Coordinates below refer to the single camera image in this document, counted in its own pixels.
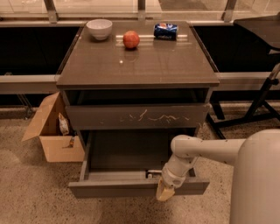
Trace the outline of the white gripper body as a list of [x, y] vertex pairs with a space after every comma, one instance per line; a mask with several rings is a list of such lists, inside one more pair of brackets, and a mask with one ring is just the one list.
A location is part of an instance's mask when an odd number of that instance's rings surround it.
[[185, 177], [176, 176], [166, 167], [162, 170], [162, 179], [168, 188], [179, 188], [186, 180]]

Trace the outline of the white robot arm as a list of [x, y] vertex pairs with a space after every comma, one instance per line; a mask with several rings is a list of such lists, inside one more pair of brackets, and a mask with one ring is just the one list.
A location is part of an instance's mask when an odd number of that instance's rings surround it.
[[183, 185], [197, 157], [234, 167], [230, 224], [280, 224], [280, 129], [266, 129], [246, 139], [202, 140], [179, 135], [158, 181], [159, 201]]

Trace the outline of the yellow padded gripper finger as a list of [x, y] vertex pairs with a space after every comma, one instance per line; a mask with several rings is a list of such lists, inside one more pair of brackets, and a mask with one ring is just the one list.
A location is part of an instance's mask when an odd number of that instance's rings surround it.
[[156, 198], [158, 201], [167, 201], [175, 193], [173, 187], [166, 186], [164, 181], [160, 178], [157, 184]]

